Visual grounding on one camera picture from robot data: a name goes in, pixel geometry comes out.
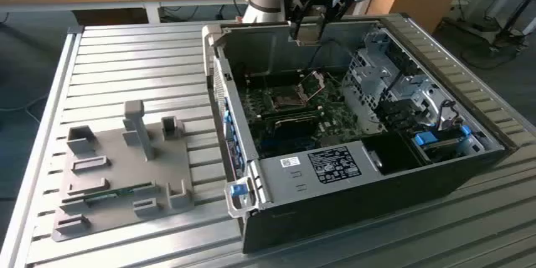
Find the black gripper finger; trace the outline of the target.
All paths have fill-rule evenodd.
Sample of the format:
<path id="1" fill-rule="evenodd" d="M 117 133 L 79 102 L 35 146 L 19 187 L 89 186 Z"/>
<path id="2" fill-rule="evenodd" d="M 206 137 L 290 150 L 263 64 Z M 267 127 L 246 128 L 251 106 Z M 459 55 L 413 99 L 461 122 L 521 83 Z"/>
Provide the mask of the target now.
<path id="1" fill-rule="evenodd" d="M 321 13 L 318 20 L 317 20 L 317 40 L 321 41 L 323 37 L 323 32 L 326 29 L 326 25 L 330 22 L 329 13 Z"/>
<path id="2" fill-rule="evenodd" d="M 299 41 L 299 31 L 301 31 L 302 21 L 303 21 L 302 19 L 289 21 L 290 37 L 291 37 L 293 41 Z"/>

